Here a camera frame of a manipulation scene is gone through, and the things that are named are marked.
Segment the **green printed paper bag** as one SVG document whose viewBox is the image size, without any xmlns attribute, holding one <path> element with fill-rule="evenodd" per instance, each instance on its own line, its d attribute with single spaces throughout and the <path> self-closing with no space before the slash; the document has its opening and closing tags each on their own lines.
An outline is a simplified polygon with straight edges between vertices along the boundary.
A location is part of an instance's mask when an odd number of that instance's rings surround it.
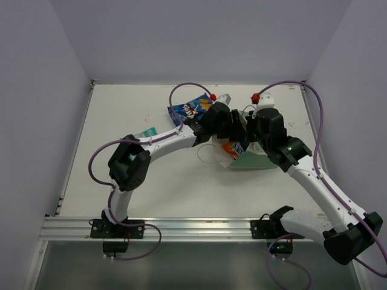
<svg viewBox="0 0 387 290">
<path fill-rule="evenodd" d="M 226 153 L 222 145 L 228 143 L 228 138 L 219 139 L 216 135 L 212 135 L 209 141 L 209 146 L 212 148 L 213 158 L 219 165 L 227 169 L 258 169 L 258 170 L 267 170 L 275 169 L 277 165 L 273 164 L 267 154 L 263 151 L 262 147 L 257 142 L 249 142 L 246 139 L 246 126 L 247 122 L 245 119 L 245 114 L 241 111 L 238 111 L 245 121 L 245 140 L 236 141 L 240 142 L 245 148 L 245 152 L 237 160 L 234 160 L 228 153 Z"/>
</svg>

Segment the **orange snack packet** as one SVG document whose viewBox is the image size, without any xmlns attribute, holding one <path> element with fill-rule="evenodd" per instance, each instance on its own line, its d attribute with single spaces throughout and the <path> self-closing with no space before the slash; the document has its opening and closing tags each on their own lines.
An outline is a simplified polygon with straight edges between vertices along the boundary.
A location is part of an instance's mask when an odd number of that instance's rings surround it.
<svg viewBox="0 0 387 290">
<path fill-rule="evenodd" d="M 234 160 L 237 160 L 246 151 L 240 142 L 229 141 L 222 145 L 223 150 L 228 153 Z"/>
</svg>

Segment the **blue cookie snack packet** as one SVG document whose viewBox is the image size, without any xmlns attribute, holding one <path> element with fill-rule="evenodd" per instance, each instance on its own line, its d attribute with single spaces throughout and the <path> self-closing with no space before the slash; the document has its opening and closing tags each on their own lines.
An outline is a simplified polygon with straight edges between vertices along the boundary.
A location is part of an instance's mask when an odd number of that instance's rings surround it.
<svg viewBox="0 0 387 290">
<path fill-rule="evenodd" d="M 170 118 L 175 126 L 180 125 L 180 119 L 185 122 L 188 119 L 200 120 L 212 106 L 213 101 L 207 94 L 203 94 L 187 103 L 167 107 Z"/>
</svg>

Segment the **green mint snack packet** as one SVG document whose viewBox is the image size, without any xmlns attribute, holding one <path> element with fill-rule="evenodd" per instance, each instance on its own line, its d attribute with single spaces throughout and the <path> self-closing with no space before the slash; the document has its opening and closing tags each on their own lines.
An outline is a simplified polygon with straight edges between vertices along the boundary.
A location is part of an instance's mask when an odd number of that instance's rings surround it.
<svg viewBox="0 0 387 290">
<path fill-rule="evenodd" d="M 157 134 L 158 133 L 157 133 L 156 128 L 155 127 L 151 127 L 149 129 L 144 130 L 143 132 L 134 134 L 134 137 L 136 139 L 139 139 L 139 138 L 149 138 L 149 137 L 155 136 Z"/>
</svg>

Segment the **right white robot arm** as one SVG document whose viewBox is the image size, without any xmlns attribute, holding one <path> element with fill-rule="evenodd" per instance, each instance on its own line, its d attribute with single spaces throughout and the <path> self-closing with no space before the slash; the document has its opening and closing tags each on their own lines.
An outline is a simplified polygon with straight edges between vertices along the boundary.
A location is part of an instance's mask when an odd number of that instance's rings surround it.
<svg viewBox="0 0 387 290">
<path fill-rule="evenodd" d="M 272 235 L 294 233 L 324 246 L 337 263 L 347 265 L 368 249 L 378 236 L 383 219 L 367 213 L 329 178 L 314 161 L 308 146 L 287 134 L 284 118 L 275 108 L 250 111 L 247 137 L 258 142 L 281 170 L 292 177 L 317 203 L 324 217 L 315 217 L 292 206 L 270 215 Z"/>
</svg>

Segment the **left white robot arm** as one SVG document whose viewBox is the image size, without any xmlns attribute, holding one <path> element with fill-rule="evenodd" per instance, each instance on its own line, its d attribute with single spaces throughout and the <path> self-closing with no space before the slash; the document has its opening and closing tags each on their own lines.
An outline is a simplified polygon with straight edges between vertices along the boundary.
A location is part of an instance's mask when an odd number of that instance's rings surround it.
<svg viewBox="0 0 387 290">
<path fill-rule="evenodd" d="M 238 110 L 216 102 L 201 118 L 186 120 L 176 129 L 147 138 L 125 136 L 108 161 L 112 192 L 101 214 L 105 231 L 112 237 L 125 232 L 131 195 L 145 181 L 151 163 L 178 150 L 206 143 L 213 136 L 241 141 L 246 136 L 246 121 Z"/>
</svg>

